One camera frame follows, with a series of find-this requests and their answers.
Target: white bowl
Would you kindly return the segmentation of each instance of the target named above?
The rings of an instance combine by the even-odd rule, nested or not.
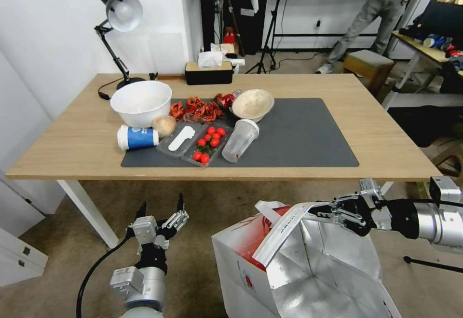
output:
[[[155,118],[169,115],[171,88],[158,81],[128,84],[114,93],[111,107],[132,127],[151,127]]]
[[[249,119],[255,123],[262,120],[275,104],[273,96],[262,89],[247,90],[238,95],[231,110],[238,118]]]

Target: white bag handle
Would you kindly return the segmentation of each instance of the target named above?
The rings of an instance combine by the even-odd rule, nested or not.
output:
[[[326,203],[306,202],[291,207],[288,212],[278,219],[252,257],[267,268],[275,254],[284,244],[293,229],[299,225],[299,222],[304,218],[309,209],[325,204]]]
[[[271,223],[272,226],[281,218],[281,215],[279,215],[277,212],[273,210],[273,208],[278,208],[278,207],[283,207],[285,206],[279,201],[262,201],[259,200],[255,204],[254,207],[265,217],[267,218]]]

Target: chair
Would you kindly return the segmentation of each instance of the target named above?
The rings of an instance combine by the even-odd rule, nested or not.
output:
[[[347,55],[343,73],[356,73],[369,79],[367,89],[377,96],[394,67],[394,61],[370,50],[360,50]]]

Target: wooden table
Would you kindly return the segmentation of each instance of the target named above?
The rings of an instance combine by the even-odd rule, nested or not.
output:
[[[413,69],[421,59],[432,63],[438,68],[442,66],[442,63],[449,60],[445,57],[445,52],[436,48],[427,48],[421,42],[401,35],[398,31],[394,31],[392,35],[398,38],[407,47],[415,51],[415,54],[406,66],[402,79],[395,84],[397,89],[401,89],[404,86],[405,82],[410,78]],[[459,71],[458,74],[463,77],[463,71]],[[422,84],[422,87],[428,87],[435,76],[435,74],[430,74],[430,76]],[[386,110],[391,107],[419,107],[425,105],[442,107],[463,106],[463,94],[401,94],[399,92],[391,91],[382,102],[382,106]]]
[[[169,80],[174,98],[213,97],[262,88],[274,97],[319,97],[325,102],[358,167],[121,167],[116,133],[123,124],[100,85],[117,74],[98,74],[10,169],[10,179],[58,180],[72,201],[114,247],[117,237],[77,180],[358,180],[425,181],[439,171],[351,74],[235,75],[232,84],[188,86]]]

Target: gray table mat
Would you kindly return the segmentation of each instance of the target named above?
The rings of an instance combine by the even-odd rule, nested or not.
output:
[[[223,120],[233,126],[229,112]],[[277,98],[258,123],[260,135],[236,164],[219,154],[209,167],[356,167],[358,161],[320,98]],[[122,167],[195,167],[143,148],[127,151]]]

